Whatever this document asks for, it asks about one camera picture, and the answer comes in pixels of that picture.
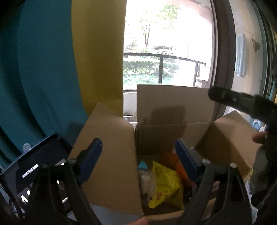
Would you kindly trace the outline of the person's left hand thumb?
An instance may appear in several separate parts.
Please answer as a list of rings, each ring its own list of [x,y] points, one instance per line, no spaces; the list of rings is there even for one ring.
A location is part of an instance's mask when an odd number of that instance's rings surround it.
[[[134,222],[127,223],[126,225],[148,225],[148,224],[149,224],[148,219],[145,217],[142,217]]]

